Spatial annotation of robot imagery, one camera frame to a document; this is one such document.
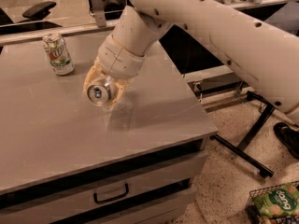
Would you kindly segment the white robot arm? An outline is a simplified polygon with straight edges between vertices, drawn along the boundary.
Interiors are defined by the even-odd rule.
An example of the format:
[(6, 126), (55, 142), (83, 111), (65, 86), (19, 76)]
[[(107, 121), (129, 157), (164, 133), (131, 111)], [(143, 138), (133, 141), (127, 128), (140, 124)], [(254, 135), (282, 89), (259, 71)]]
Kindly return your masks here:
[(176, 25), (299, 123), (299, 37), (213, 0), (129, 1), (84, 81), (95, 105), (117, 103), (150, 47)]

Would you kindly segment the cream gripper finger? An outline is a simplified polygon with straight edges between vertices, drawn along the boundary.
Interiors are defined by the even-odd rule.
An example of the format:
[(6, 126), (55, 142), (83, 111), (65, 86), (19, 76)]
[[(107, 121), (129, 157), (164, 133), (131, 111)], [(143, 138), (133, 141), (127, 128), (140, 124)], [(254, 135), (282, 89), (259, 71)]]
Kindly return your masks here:
[(108, 87), (110, 91), (110, 98), (107, 102), (108, 109), (112, 109), (118, 103), (130, 84), (131, 79), (115, 79), (112, 77), (109, 78)]
[(103, 71), (101, 64), (98, 60), (95, 60), (92, 68), (87, 73), (83, 84), (83, 91), (87, 95), (88, 86), (97, 78), (107, 77), (107, 74)]

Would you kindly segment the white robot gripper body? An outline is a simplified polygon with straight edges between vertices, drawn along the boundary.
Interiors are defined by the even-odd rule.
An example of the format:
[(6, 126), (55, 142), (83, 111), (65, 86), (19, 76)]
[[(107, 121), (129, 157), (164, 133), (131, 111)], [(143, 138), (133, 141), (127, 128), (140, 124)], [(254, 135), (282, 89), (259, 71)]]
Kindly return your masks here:
[(97, 60), (106, 74), (115, 79), (130, 79), (138, 75), (145, 57), (129, 52), (109, 35), (98, 49)]

